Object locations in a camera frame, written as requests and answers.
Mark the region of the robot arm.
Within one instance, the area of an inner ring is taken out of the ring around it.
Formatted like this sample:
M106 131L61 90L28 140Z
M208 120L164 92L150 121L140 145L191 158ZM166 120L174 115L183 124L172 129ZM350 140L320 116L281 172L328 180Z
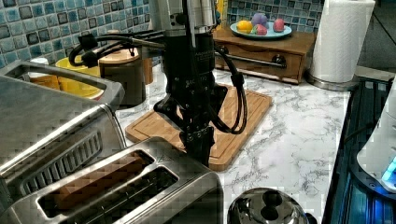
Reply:
M208 165L214 145L212 125L228 89L218 85L214 40L213 0L150 0L152 24L163 32L163 72L166 96L154 110L180 129L187 154Z

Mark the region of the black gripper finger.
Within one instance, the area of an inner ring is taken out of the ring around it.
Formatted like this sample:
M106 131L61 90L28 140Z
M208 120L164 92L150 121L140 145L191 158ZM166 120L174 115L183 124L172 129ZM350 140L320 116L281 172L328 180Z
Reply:
M197 159L204 166L208 166L210 151L214 145L214 128L212 126L207 126L202 129L197 134L197 140Z
M184 145L184 148L188 155L197 156L198 155L198 144L197 137L194 133L181 132L179 134L180 140Z

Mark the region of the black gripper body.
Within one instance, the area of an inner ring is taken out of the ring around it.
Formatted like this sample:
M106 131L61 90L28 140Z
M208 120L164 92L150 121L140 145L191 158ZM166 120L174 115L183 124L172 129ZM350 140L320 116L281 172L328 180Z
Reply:
M166 36L163 71L167 78L166 96L154 111L166 116L185 134L209 133L210 122L219 113L220 99L214 95L217 86L212 34Z

